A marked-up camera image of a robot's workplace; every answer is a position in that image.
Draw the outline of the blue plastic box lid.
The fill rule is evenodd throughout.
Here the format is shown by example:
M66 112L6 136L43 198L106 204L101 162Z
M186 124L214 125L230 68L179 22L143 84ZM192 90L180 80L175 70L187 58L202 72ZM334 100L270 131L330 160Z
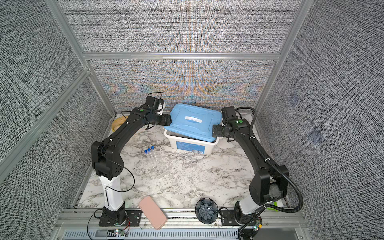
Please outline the blue plastic box lid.
M172 123L167 131L205 142L214 142L213 126L222 123L219 111L202 107L176 104L171 111Z

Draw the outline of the white plastic storage box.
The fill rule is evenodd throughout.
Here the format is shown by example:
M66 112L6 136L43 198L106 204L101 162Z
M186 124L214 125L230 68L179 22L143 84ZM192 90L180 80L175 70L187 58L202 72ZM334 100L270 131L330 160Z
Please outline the white plastic storage box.
M218 138L216 138L214 142L205 142L176 134L168 130L164 130L164 135L169 140L173 149L203 155L211 155L213 149L219 143Z

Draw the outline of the blue capped test tube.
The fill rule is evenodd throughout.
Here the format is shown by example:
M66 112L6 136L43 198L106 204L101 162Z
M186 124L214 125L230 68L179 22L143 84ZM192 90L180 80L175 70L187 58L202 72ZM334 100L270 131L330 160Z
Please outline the blue capped test tube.
M148 152L148 156L149 156L150 160L153 162L154 161L154 157L152 155L152 150L151 149L147 149L147 152Z
M156 161L158 161L158 157L157 157L157 154L156 154L156 152L155 152L155 147L154 147L154 146L151 146L151 151L152 151L152 153L153 153L154 159L155 159Z
M146 155L147 159L150 161L150 160L151 160L151 157L150 157L150 155L149 155L149 153L148 153L147 150L145 150L145 155Z

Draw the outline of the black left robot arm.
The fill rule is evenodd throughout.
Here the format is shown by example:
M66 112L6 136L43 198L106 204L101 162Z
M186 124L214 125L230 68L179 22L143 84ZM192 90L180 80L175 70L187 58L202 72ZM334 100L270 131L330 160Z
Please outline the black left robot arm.
M165 102L146 103L130 111L122 125L101 142L91 146L92 167L102 182L105 203L102 218L115 226L127 222L125 201L121 189L120 174L125 169L121 151L137 131L146 125L169 126L171 116L163 113Z

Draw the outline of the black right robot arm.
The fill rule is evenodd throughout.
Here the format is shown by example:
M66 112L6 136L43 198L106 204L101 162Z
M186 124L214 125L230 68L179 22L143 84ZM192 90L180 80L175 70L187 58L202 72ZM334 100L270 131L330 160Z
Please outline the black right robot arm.
M213 126L214 138L226 138L236 141L248 157L254 170L254 177L249 185L249 196L235 204L236 221L245 225L252 222L265 209L274 209L283 213L297 213L304 206L304 199L296 184L289 178L289 170L284 165L278 165L265 151L257 140L253 127L256 116L251 122L237 115L243 108L225 107L221 109L222 123ZM291 186L298 197L294 208L283 208L274 205L287 196L288 186Z

